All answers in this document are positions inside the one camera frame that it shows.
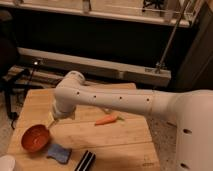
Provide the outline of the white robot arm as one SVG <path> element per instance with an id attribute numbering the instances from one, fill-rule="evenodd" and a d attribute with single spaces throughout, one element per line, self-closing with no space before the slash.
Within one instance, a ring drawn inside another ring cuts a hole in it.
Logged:
<path id="1" fill-rule="evenodd" d="M 177 126 L 175 171 L 213 171 L 213 90 L 165 92 L 86 86 L 78 71 L 54 89 L 52 116 L 70 117 L 78 105 L 153 116 Z"/>

